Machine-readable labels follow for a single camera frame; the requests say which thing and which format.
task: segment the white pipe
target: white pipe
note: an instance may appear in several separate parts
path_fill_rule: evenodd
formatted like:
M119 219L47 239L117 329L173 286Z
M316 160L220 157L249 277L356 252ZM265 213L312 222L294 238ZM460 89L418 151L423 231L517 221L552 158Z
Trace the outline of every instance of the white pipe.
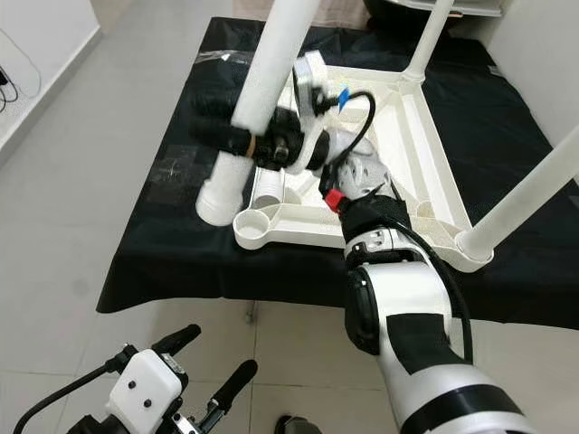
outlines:
M452 5L454 5L454 0L438 0L436 2L428 23L424 27L424 32L422 32L410 65L403 73L405 78L412 81L424 81L426 66L432 57L438 39L441 37L442 29L444 29L446 20L451 13Z
M457 236L468 257L484 261L511 232L579 173L579 126L469 231Z
M262 135L270 122L319 0L276 0L261 34L232 125ZM242 207L242 191L253 162L220 152L211 178L197 198L197 213L214 226L226 226Z

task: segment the black handle grip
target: black handle grip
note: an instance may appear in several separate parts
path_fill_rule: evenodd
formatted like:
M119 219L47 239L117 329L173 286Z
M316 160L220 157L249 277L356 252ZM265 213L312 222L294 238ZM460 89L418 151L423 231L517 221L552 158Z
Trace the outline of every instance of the black handle grip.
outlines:
M201 327L197 324L190 324L178 332L165 336L156 344L152 344L151 349L157 354L175 355L200 334Z
M257 373L257 362L246 360L240 364L229 380L225 382L219 391L213 396L221 410L227 412L232 407L232 402L245 384L250 382Z

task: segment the wall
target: wall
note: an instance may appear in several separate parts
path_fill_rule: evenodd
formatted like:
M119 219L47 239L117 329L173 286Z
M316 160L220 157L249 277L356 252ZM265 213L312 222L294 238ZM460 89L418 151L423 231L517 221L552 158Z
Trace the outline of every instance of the wall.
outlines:
M89 0L0 0L0 66L21 90L0 114L0 153L98 30Z
M507 0L483 22L480 39L556 145L579 123L579 2Z

